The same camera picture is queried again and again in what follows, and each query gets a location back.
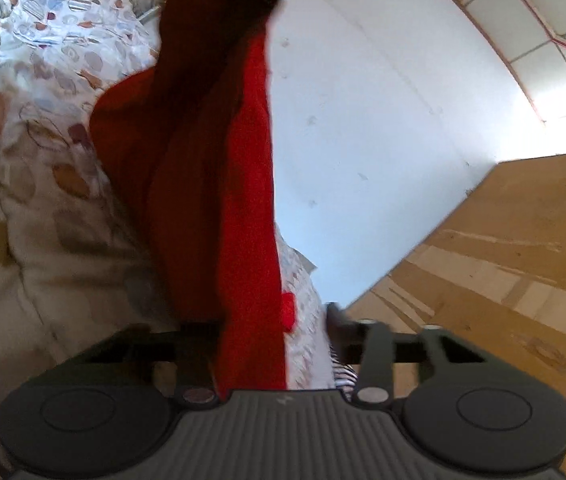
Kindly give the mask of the plywood wardrobe panel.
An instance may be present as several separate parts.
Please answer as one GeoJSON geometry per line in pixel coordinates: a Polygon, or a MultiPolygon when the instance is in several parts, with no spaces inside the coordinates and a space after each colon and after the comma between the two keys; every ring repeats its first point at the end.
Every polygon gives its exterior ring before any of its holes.
{"type": "Polygon", "coordinates": [[[566,155],[498,165],[348,312],[442,326],[566,397],[566,155]]]}

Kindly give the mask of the patterned circle print quilt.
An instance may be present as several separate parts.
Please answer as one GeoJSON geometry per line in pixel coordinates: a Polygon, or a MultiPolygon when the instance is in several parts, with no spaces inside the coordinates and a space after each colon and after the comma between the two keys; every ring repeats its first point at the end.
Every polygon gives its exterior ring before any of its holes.
{"type": "MultiPolygon", "coordinates": [[[[0,469],[59,479],[122,471],[155,451],[182,411],[216,406],[107,393],[83,403],[52,387],[54,368],[130,326],[182,325],[89,133],[100,96],[153,66],[160,48],[131,0],[0,0],[0,469]]],[[[242,390],[339,391],[324,306],[274,226],[286,386],[218,389],[217,405],[242,390]]]]}

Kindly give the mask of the red knitted garment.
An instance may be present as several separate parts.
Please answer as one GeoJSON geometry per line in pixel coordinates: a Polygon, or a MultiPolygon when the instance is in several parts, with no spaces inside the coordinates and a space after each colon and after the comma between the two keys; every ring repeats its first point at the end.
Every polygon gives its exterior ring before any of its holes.
{"type": "Polygon", "coordinates": [[[277,0],[166,0],[156,63],[89,133],[179,323],[217,322],[221,394],[286,386],[267,28],[277,0]]]}

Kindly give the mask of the striped bed sheet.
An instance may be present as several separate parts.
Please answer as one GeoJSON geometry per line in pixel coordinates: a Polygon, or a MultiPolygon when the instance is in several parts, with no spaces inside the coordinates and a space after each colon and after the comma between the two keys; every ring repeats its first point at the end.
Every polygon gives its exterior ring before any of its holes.
{"type": "Polygon", "coordinates": [[[335,388],[350,400],[358,379],[356,370],[351,365],[341,362],[333,347],[330,347],[330,353],[335,388]]]}

